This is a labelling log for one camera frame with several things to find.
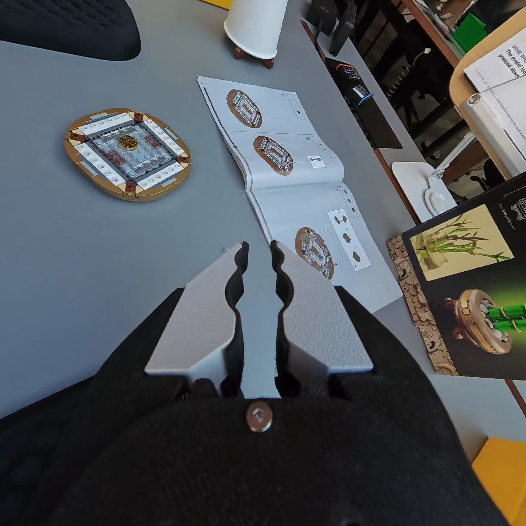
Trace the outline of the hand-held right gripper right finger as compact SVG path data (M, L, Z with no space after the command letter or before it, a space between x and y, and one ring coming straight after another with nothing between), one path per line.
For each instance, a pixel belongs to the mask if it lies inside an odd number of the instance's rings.
M277 274L276 387L299 392L334 373L370 372L373 363L331 282L282 243L270 245Z

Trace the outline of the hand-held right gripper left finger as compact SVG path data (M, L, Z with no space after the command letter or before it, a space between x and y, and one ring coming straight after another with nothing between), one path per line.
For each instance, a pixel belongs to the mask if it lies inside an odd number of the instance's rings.
M244 341L236 304L244 293L247 242L236 244L188 282L145 367L150 376L209 379L225 398L241 397Z

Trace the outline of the black lego set box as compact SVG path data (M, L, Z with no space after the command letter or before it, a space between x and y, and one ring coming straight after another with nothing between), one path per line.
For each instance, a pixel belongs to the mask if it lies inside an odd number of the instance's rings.
M438 374L525 380L525 174L387 245Z

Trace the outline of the lego instruction booklet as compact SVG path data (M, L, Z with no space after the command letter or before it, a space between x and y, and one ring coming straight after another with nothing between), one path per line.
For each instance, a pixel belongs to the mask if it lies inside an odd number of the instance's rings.
M198 76L267 241L374 313L403 293L295 92Z

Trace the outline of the round tan lego base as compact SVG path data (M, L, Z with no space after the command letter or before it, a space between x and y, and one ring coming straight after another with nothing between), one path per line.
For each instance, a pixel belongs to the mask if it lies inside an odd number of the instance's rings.
M69 127L69 157L105 193L155 201L181 187L191 169L186 143L155 116L128 108L85 115Z

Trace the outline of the white plastic object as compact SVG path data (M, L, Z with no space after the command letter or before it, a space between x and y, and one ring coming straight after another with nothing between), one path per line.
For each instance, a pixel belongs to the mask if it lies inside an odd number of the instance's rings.
M391 170L420 222L457 206L442 180L443 170L435 170L426 162L406 161L394 162Z

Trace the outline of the black box with blue stripe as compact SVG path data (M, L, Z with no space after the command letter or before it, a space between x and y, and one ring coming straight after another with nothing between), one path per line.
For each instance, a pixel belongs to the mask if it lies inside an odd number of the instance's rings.
M325 64L373 149L401 149L402 144L356 67L329 57Z

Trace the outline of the tan wooden clipboard stand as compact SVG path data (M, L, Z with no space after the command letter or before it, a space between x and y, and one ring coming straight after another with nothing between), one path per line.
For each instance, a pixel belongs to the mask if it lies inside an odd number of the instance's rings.
M454 108L457 110L462 119L465 120L470 131L474 133L475 137L481 144L481 147L485 150L488 157L494 162L495 166L499 169L500 173L507 181L510 180L514 174L510 173L509 169L505 166L494 147L490 144L485 135L483 135L483 132L481 131L477 121L473 119L465 107L466 101L472 95L474 95L476 91L464 76L464 69L481 57L496 49L498 46L502 45L505 41L516 35L524 28L525 7L511 16L507 21L496 28L492 33L486 36L480 43L477 43L476 46L474 46L465 54L465 56L454 69L449 85L450 98L453 102Z

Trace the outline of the black rectangular device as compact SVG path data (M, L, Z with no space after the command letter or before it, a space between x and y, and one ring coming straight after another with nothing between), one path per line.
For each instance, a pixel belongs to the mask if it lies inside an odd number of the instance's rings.
M329 46L329 53L337 56L354 30L357 6L355 1L335 1L338 7L338 24L334 29Z

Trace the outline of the white printed paper sheet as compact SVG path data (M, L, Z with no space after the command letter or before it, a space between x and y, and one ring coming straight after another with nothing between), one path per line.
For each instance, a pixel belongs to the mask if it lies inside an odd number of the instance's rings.
M464 70L478 93L465 103L511 176L525 172L525 29Z

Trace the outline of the white paper cup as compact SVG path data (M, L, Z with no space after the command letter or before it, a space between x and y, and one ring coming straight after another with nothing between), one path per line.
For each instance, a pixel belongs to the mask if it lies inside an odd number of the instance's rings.
M228 38L241 50L259 59L273 59L287 1L232 1L224 23Z

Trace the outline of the black power adapter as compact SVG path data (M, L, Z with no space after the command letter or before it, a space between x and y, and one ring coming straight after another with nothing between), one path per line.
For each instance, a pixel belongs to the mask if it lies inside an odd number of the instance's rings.
M326 36L331 36L337 15L338 8L333 1L311 1L306 20L317 28L317 35L321 32Z

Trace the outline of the black padded cushion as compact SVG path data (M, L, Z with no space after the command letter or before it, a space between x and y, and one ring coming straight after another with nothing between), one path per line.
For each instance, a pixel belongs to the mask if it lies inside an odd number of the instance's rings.
M141 52L126 1L1 1L1 40L107 61Z

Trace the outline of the green plastic bin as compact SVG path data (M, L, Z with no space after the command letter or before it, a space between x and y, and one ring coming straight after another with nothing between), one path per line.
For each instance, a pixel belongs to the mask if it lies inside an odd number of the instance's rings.
M452 38L466 53L488 36L485 26L486 24L482 20L469 12L453 32Z

